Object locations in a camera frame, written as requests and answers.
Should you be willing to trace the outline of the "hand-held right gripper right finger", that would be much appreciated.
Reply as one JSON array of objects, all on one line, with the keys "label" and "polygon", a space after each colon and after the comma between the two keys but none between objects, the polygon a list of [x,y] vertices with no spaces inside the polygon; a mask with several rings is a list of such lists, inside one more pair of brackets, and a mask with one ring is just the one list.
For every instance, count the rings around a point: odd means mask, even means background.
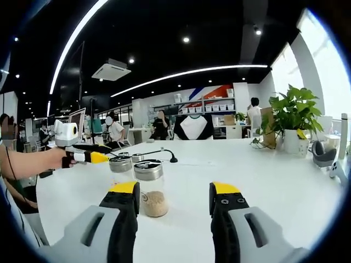
[{"label": "hand-held right gripper right finger", "polygon": [[216,262],[301,262],[309,254],[285,240],[282,227],[233,185],[210,183],[209,212]]}]

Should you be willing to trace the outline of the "person's left hand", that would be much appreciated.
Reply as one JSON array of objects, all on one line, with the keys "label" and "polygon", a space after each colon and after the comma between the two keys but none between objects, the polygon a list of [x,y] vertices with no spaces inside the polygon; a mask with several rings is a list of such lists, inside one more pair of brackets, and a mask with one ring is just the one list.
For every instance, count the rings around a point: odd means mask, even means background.
[{"label": "person's left hand", "polygon": [[48,169],[71,168],[77,163],[72,152],[55,147],[47,151],[46,166]]}]

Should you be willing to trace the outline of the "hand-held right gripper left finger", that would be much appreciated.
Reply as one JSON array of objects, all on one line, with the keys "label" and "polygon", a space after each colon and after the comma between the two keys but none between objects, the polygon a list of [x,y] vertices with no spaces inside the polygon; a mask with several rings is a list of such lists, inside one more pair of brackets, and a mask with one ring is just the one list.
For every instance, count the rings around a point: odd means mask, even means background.
[{"label": "hand-held right gripper left finger", "polygon": [[132,262],[139,197],[138,182],[116,184],[65,227],[63,238],[48,247],[48,261]]}]

